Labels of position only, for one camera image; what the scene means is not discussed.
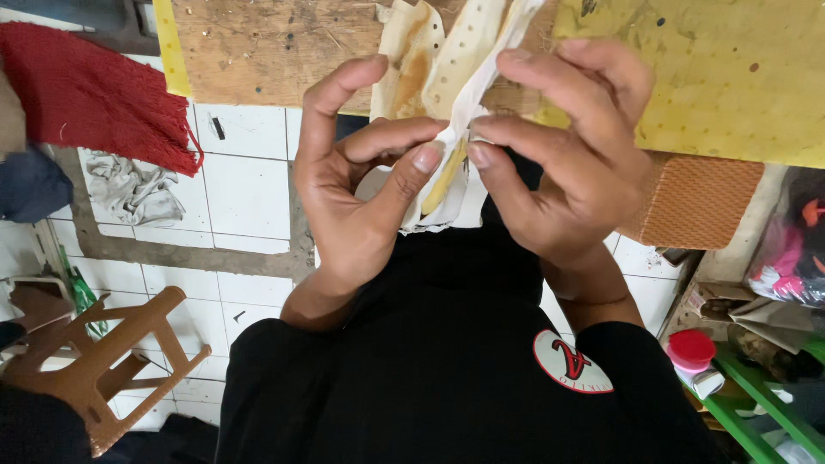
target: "red towel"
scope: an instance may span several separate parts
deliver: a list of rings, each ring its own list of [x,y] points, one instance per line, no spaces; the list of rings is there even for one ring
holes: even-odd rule
[[[190,177],[198,172],[203,152],[196,161],[186,149],[188,102],[166,92],[163,73],[22,22],[0,24],[0,53],[29,139],[141,159]]]

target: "red lid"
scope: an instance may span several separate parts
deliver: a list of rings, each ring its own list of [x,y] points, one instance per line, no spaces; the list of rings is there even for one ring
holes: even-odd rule
[[[699,330],[689,329],[676,332],[670,337],[673,354],[691,364],[703,364],[716,354],[713,340]]]

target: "finger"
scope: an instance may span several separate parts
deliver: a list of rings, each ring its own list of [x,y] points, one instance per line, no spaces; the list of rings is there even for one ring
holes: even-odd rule
[[[382,121],[377,125],[373,122],[339,142],[337,150],[353,163],[365,163],[387,151],[406,153],[414,145],[435,139],[449,124],[429,117]]]
[[[540,164],[564,190],[569,202],[597,201],[603,189],[618,180],[616,173],[566,130],[545,127],[517,116],[479,117],[473,129],[484,139],[509,146]]]
[[[306,91],[298,157],[318,159],[332,150],[338,111],[358,89],[381,80],[387,66],[382,54],[351,59]]]
[[[484,142],[472,142],[467,145],[467,156],[478,168],[481,182],[493,197],[505,225],[521,228],[536,218],[537,206],[530,189],[504,150]]]
[[[367,216],[382,229],[401,226],[407,209],[441,164],[443,146],[424,144],[405,154],[379,192],[364,208]]]
[[[613,87],[619,109],[632,127],[639,123],[656,82],[653,70],[631,49],[613,40],[565,40],[559,54],[599,73]]]
[[[504,50],[497,62],[506,78],[539,89],[564,110],[593,149],[612,163],[622,162],[621,154],[634,144],[633,132],[607,89],[551,54]]]

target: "shirt logo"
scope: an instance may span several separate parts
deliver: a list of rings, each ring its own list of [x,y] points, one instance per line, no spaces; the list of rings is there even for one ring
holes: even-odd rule
[[[613,391],[611,379],[601,367],[551,330],[535,336],[533,354],[539,366],[561,386],[588,394]]]

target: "cardboard box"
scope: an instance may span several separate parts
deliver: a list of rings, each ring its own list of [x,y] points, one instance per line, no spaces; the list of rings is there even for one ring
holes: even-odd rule
[[[732,324],[729,310],[741,308],[758,295],[738,283],[697,282],[688,290],[687,307],[703,320]]]

